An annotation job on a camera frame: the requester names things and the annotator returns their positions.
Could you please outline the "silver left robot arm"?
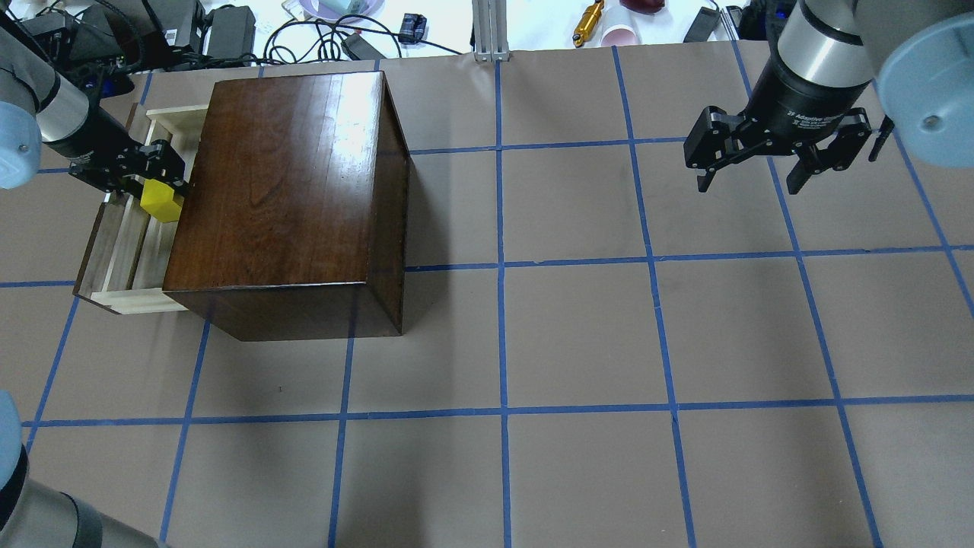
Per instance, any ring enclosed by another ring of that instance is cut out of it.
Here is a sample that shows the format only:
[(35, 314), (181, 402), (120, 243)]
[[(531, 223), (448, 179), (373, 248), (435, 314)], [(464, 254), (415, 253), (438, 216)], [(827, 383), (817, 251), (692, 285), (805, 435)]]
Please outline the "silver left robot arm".
[(96, 100), (28, 45), (6, 14), (1, 31), (1, 186), (13, 190), (40, 170), (41, 147), (69, 160), (69, 173), (101, 192), (142, 198), (156, 180), (187, 196), (186, 165), (164, 140), (140, 145)]

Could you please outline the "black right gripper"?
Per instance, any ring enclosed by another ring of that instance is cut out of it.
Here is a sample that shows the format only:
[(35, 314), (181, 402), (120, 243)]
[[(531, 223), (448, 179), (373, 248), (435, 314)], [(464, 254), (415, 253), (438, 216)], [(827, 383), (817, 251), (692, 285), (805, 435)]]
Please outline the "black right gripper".
[[(772, 53), (742, 114), (708, 105), (686, 136), (684, 159), (696, 172), (697, 191), (707, 192), (718, 170), (750, 158), (753, 146), (762, 154), (796, 152), (799, 160), (786, 178), (789, 195), (825, 170), (848, 169), (872, 134), (866, 109), (855, 105), (865, 88), (810, 82)], [(828, 146), (818, 149), (817, 143), (835, 132)]]

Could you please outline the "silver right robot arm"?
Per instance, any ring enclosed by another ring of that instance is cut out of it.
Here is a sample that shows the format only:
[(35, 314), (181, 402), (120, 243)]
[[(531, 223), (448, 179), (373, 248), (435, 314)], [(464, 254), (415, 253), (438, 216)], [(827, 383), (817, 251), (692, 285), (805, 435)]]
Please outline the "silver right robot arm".
[(970, 1), (799, 1), (746, 106), (706, 107), (684, 142), (705, 192), (718, 170), (755, 156), (796, 156), (787, 190), (848, 169), (872, 126), (856, 101), (874, 84), (883, 108), (876, 159), (897, 129), (908, 152), (949, 169), (972, 166)]

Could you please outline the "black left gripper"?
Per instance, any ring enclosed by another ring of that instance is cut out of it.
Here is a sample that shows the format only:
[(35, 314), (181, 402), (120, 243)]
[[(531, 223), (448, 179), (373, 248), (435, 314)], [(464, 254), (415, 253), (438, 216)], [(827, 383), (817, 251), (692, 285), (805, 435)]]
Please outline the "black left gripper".
[(75, 136), (84, 151), (71, 159), (68, 173), (97, 190), (142, 200), (144, 184), (137, 176), (171, 187), (186, 184), (185, 162), (170, 142), (142, 145), (109, 114), (90, 115)]

